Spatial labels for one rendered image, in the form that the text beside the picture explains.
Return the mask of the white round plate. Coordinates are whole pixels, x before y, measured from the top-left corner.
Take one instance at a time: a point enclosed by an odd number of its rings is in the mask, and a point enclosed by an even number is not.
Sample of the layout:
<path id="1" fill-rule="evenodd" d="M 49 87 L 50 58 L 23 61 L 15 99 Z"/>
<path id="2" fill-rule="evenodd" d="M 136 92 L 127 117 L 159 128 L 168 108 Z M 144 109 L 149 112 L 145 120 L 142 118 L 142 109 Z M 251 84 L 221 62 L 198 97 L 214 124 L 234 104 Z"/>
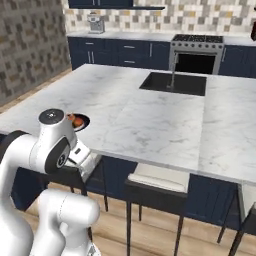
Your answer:
<path id="1" fill-rule="evenodd" d="M 75 114 L 77 117 L 80 117 L 84 121 L 84 126 L 83 127 L 80 127 L 80 128 L 74 128 L 73 127 L 75 132 L 83 130 L 84 128 L 86 128 L 90 124 L 90 119 L 86 115 L 77 114 L 77 113 L 72 113 L 72 114 Z"/>

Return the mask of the black sink basin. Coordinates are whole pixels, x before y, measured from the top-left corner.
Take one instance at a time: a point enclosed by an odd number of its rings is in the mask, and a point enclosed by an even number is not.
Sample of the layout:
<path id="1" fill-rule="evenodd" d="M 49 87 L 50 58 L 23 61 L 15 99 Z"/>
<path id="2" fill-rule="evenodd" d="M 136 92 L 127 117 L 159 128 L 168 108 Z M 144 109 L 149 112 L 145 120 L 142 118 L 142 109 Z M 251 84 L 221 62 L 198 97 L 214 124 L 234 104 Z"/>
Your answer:
<path id="1" fill-rule="evenodd" d="M 206 81 L 207 79 L 201 76 L 151 72 L 140 89 L 204 96 Z"/>

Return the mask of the grey sink tap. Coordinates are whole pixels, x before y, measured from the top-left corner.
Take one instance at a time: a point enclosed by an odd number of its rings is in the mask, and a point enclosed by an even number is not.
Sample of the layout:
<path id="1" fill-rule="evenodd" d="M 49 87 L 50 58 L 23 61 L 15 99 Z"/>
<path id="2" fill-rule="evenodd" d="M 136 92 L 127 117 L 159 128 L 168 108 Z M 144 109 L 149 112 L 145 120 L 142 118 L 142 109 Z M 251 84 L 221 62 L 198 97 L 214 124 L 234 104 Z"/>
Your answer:
<path id="1" fill-rule="evenodd" d="M 177 60 L 178 60 L 178 53 L 174 52 L 174 60 L 173 60 L 173 66 L 172 66 L 172 77 L 171 77 L 170 83 L 167 85 L 167 88 L 172 91 L 174 90 L 175 69 L 176 69 Z"/>

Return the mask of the dark blue base cupboards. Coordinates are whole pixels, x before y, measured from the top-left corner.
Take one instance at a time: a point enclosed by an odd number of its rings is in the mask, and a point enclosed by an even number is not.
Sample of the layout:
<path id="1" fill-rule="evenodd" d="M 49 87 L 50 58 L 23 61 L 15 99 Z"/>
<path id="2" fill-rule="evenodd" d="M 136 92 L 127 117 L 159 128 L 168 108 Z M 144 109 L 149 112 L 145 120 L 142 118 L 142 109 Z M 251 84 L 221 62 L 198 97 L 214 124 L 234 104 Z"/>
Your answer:
<path id="1" fill-rule="evenodd" d="M 68 45 L 73 70 L 84 64 L 169 69 L 169 42 L 69 36 Z"/>
<path id="2" fill-rule="evenodd" d="M 226 45 L 219 74 L 256 79 L 256 47 Z"/>

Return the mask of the silver coffee machine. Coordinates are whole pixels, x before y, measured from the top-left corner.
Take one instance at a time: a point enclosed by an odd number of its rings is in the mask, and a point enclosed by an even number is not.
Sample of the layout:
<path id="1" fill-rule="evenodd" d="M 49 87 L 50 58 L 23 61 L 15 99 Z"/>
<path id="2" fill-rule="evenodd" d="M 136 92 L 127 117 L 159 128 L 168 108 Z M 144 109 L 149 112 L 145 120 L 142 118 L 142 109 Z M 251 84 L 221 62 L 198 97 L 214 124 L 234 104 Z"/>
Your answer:
<path id="1" fill-rule="evenodd" d="M 87 16 L 87 20 L 90 24 L 91 34 L 102 34 L 105 32 L 104 18 L 101 15 L 91 12 Z"/>

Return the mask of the steel oven with hob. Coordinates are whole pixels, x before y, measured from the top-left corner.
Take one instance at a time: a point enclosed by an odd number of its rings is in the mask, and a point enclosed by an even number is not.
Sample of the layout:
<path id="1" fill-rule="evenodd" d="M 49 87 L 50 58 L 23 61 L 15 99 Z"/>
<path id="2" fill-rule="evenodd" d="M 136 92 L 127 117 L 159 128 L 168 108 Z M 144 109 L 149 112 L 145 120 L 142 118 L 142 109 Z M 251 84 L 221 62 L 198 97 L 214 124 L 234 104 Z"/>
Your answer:
<path id="1" fill-rule="evenodd" d="M 176 34 L 170 44 L 170 70 L 217 75 L 223 49 L 222 36 Z"/>

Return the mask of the dark blue island cupboards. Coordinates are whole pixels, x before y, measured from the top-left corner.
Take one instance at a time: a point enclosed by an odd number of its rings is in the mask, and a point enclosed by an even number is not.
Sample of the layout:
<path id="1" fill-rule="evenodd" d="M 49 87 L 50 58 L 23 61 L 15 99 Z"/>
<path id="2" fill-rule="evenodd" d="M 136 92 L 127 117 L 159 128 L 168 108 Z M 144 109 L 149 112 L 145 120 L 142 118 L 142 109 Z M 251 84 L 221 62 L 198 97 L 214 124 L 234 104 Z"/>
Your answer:
<path id="1" fill-rule="evenodd" d="M 125 180 L 137 167 L 136 162 L 104 156 L 104 172 L 107 197 L 126 201 Z M 17 209 L 25 211 L 48 185 L 46 175 L 19 168 L 11 196 Z M 192 174 L 188 187 L 185 216 L 195 220 L 221 226 L 236 183 Z M 90 182 L 87 191 L 103 194 L 99 183 Z M 238 204 L 233 201 L 227 226 L 239 227 Z"/>

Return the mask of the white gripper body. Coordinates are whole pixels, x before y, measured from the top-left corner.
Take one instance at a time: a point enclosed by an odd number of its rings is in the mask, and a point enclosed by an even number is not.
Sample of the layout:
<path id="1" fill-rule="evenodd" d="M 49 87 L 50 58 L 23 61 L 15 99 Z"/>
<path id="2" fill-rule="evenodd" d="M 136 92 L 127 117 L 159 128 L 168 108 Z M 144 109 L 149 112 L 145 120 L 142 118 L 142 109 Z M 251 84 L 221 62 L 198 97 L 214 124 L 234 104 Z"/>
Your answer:
<path id="1" fill-rule="evenodd" d="M 102 156 L 96 153 L 91 153 L 79 166 L 78 170 L 80 172 L 83 182 L 86 182 L 98 163 L 100 162 Z"/>

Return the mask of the black stool with white cushion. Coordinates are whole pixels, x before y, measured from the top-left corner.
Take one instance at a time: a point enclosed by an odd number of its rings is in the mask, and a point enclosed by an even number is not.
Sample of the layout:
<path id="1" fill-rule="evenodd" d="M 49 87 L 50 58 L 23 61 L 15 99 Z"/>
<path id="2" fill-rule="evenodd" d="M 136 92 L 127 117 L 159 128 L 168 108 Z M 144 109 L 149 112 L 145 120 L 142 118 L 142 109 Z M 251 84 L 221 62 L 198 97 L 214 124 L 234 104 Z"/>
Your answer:
<path id="1" fill-rule="evenodd" d="M 139 215 L 142 207 L 148 207 L 179 217 L 173 253 L 178 256 L 189 180 L 189 173 L 142 163 L 128 175 L 125 181 L 127 256 L 130 256 L 133 203 L 139 206 Z"/>
<path id="2" fill-rule="evenodd" d="M 89 188 L 90 182 L 99 183 L 103 189 L 105 210 L 108 210 L 107 189 L 103 160 L 100 160 L 96 164 L 92 172 L 85 178 L 85 180 L 82 180 L 82 175 L 80 174 L 79 170 L 74 167 L 63 167 L 56 173 L 47 175 L 46 180 L 48 182 L 67 186 L 70 188 L 71 192 L 74 192 L 75 189 L 79 189 L 81 191 L 81 194 L 84 196 L 87 195 L 87 189 Z"/>
<path id="3" fill-rule="evenodd" d="M 239 228 L 232 242 L 228 256 L 235 256 L 245 233 L 256 236 L 256 186 L 248 184 L 236 184 L 234 186 L 232 197 L 228 204 L 224 220 L 221 223 L 221 230 L 217 238 L 218 243 L 221 242 L 224 231 L 226 229 L 226 222 L 233 201 L 236 201 L 238 204 Z"/>

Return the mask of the orange roast food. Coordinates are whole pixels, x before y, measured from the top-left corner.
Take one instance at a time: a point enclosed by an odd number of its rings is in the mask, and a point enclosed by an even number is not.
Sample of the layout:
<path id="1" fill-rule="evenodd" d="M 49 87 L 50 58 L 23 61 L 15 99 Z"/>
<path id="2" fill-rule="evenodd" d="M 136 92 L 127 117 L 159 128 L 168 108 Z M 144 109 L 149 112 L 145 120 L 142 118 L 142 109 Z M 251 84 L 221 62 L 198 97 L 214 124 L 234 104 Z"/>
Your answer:
<path id="1" fill-rule="evenodd" d="M 84 121 L 80 117 L 77 117 L 75 114 L 68 114 L 67 117 L 72 122 L 72 126 L 74 128 L 80 128 L 84 126 Z"/>

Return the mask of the dark blue wall cupboards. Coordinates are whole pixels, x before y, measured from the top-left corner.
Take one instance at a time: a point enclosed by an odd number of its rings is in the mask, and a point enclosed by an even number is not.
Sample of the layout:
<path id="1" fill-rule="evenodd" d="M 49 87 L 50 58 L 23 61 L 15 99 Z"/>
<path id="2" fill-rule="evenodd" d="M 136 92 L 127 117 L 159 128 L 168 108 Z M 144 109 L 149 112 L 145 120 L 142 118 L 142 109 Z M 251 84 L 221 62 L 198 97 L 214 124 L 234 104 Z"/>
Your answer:
<path id="1" fill-rule="evenodd" d="M 164 6 L 135 6 L 134 0 L 68 0 L 71 9 L 164 10 Z"/>

